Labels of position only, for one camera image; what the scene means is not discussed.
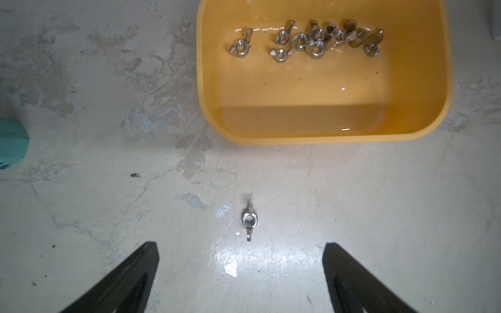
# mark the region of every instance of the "concrete floor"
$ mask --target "concrete floor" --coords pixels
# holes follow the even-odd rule
[[[57,312],[154,240],[148,312],[330,312],[332,241],[420,312],[500,312],[490,1],[448,3],[455,100],[431,134],[265,147],[224,140],[200,112],[197,6],[0,5],[0,113],[31,139],[0,172],[1,311]],[[260,223],[248,243],[251,192]]]

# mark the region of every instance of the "teal cloth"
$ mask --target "teal cloth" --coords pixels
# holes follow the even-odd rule
[[[29,142],[21,123],[0,119],[0,169],[21,161],[26,155]]]

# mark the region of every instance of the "yellow plastic tub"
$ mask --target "yellow plastic tub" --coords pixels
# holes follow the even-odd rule
[[[320,59],[269,54],[287,20],[384,30],[381,54],[348,44]],[[247,56],[227,51],[253,28]],[[442,0],[202,0],[197,19],[198,98],[209,124],[240,144],[408,140],[444,119],[452,100]]]

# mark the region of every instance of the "water stain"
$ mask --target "water stain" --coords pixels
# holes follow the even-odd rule
[[[177,200],[184,200],[188,203],[189,207],[192,209],[207,209],[207,205],[200,200],[200,197],[193,193],[185,193],[183,195],[176,196]]]
[[[55,29],[61,33],[69,33],[69,32],[76,32],[80,30],[80,26],[77,26],[73,22],[66,22],[63,23],[62,25],[56,25],[54,26]]]
[[[439,129],[459,133],[468,126],[468,117],[462,112],[452,112],[448,114],[443,122],[438,126]]]
[[[184,178],[191,178],[201,171],[201,166],[205,163],[205,152],[212,149],[212,141],[205,135],[188,135],[181,138],[175,147],[186,151],[176,170],[182,172]]]
[[[501,124],[501,79],[473,76],[458,79],[454,104],[469,118],[485,124]]]
[[[74,87],[64,62],[52,54],[59,33],[56,26],[43,25],[39,34],[22,38],[0,55],[0,84],[19,94],[22,106],[73,112]]]
[[[216,215],[217,218],[223,218],[226,213],[231,209],[231,203],[232,200],[228,200],[226,203],[220,205],[218,208],[213,210],[214,214]]]
[[[53,181],[70,174],[74,166],[80,163],[73,159],[61,160],[40,160],[24,173],[29,181]]]
[[[157,127],[166,126],[189,133],[192,122],[201,117],[196,92],[196,25],[176,22],[170,32],[174,40],[168,58],[155,52],[141,56],[142,63],[156,64],[149,72],[140,71],[142,64],[135,67],[138,61],[132,52],[123,52],[114,63],[115,72],[145,94],[138,107],[119,122],[129,138],[154,136]]]
[[[95,44],[98,49],[111,49],[117,46],[123,46],[127,41],[135,38],[138,34],[139,25],[131,25],[127,29],[125,35],[104,36],[98,31],[93,31],[87,36],[87,40]]]

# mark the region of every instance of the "gray object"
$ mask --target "gray object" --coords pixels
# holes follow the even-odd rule
[[[295,34],[291,38],[292,48],[298,51],[304,50],[307,43],[308,43],[308,35],[305,33]]]
[[[308,41],[308,44],[306,44],[305,50],[306,53],[308,53],[308,55],[313,59],[319,59],[326,51],[325,42],[310,40]]]
[[[327,25],[325,27],[325,37],[324,37],[325,42],[327,42],[332,37],[335,30],[336,30],[336,23],[327,22]]]
[[[275,43],[279,45],[285,45],[289,42],[289,37],[291,36],[292,28],[296,21],[290,20],[286,25],[285,29],[277,34],[275,37]]]
[[[379,50],[378,45],[383,41],[383,30],[377,29],[375,33],[367,37],[364,40],[364,52],[370,57],[377,57],[381,50]]]
[[[345,33],[349,34],[357,28],[357,22],[355,20],[346,20],[343,23],[343,30]]]
[[[310,40],[314,41],[322,41],[325,38],[325,31],[318,26],[316,20],[310,22],[310,33],[308,37]]]
[[[249,52],[249,44],[251,43],[252,33],[252,28],[247,29],[245,38],[237,40],[235,44],[228,49],[229,54],[240,58],[245,57]]]
[[[293,54],[295,51],[295,49],[293,47],[291,47],[288,51],[285,50],[285,49],[275,49],[275,48],[271,48],[270,49],[270,55],[275,59],[275,61],[277,61],[278,63],[282,63],[282,62],[285,62],[285,60],[287,60],[287,58]]]
[[[329,40],[325,42],[325,49],[330,49],[332,47],[339,47],[344,43],[346,39],[346,33],[342,29],[335,29],[331,35]]]
[[[356,29],[346,36],[346,40],[352,48],[358,48],[361,46],[366,38],[367,32],[362,28]]]
[[[254,212],[254,207],[250,204],[247,211],[242,215],[242,224],[247,229],[247,241],[252,240],[252,230],[258,225],[258,216]]]

